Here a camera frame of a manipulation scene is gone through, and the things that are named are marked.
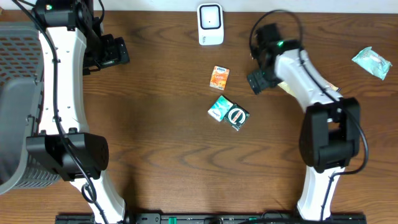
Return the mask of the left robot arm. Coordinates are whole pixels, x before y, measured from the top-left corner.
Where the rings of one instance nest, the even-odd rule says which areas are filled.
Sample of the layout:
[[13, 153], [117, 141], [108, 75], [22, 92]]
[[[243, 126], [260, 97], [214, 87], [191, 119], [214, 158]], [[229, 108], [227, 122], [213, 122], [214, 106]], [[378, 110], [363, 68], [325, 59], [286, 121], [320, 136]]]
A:
[[44, 105], [28, 153], [80, 191], [94, 223], [132, 223], [134, 217], [107, 172], [107, 140], [91, 134], [83, 77], [129, 62], [122, 37], [103, 32], [92, 1], [37, 1], [28, 16], [39, 31], [44, 58]]

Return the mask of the dark green round-label packet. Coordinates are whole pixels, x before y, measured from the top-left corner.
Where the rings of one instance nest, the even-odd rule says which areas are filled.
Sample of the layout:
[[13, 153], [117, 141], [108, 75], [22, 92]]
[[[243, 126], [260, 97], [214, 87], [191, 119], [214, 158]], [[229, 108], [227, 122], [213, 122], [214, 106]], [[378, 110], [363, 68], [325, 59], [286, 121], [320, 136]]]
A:
[[239, 131], [249, 117], [250, 114], [248, 111], [239, 105], [234, 104], [223, 118], [223, 121], [228, 123], [235, 130]]

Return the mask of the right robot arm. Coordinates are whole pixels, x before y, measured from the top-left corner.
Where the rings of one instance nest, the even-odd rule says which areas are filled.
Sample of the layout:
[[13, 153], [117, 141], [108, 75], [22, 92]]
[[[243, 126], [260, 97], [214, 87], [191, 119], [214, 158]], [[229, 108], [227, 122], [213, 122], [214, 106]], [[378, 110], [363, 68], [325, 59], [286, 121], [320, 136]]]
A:
[[250, 49], [259, 65], [248, 75], [253, 92], [285, 83], [305, 113], [298, 145], [307, 170], [297, 211], [304, 220], [326, 221], [337, 181], [359, 152], [359, 103], [332, 89], [301, 41], [284, 40], [276, 24], [253, 29], [250, 36], [257, 42]]

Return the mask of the teal snack packet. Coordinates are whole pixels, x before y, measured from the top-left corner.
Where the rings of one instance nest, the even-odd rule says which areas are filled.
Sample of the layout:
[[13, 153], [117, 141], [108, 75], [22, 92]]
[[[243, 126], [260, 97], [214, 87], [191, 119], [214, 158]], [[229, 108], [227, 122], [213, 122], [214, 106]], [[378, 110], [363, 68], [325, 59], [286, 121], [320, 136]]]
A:
[[378, 53], [372, 50], [372, 47], [362, 49], [351, 59], [360, 67], [365, 69], [371, 75], [384, 80], [392, 64]]

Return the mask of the yellow snack bag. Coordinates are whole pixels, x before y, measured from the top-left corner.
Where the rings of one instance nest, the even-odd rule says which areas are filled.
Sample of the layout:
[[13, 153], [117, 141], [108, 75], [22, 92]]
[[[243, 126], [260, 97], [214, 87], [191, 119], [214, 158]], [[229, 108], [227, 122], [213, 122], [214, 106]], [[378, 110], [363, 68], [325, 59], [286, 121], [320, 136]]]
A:
[[[326, 79], [322, 78], [322, 80], [327, 84], [327, 86], [329, 88], [331, 88], [333, 91], [337, 91], [339, 92], [341, 90], [340, 87], [335, 86], [334, 84], [330, 83], [329, 81], [327, 81]], [[278, 84], [279, 87], [281, 87], [281, 89], [283, 89], [286, 93], [292, 95], [293, 97], [296, 97], [295, 93], [293, 92], [293, 90], [289, 87], [289, 85], [286, 82], [280, 82]]]

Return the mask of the orange small box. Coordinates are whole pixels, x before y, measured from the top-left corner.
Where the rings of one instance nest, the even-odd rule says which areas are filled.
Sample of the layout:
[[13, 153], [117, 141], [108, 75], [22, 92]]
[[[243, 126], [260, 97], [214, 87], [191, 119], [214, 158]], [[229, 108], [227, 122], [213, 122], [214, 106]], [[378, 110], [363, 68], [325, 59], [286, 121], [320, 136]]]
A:
[[219, 90], [224, 90], [226, 87], [226, 82], [228, 80], [228, 76], [230, 73], [230, 69], [214, 66], [214, 69], [210, 78], [210, 87], [216, 88]]

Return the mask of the light teal small packet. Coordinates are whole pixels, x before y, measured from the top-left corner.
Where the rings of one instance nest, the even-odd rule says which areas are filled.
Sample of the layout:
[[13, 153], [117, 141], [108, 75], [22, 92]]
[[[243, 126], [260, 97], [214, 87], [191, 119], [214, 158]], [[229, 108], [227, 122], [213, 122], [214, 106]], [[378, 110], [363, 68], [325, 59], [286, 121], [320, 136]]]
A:
[[208, 110], [208, 114], [218, 122], [221, 122], [232, 107], [233, 103], [221, 95]]

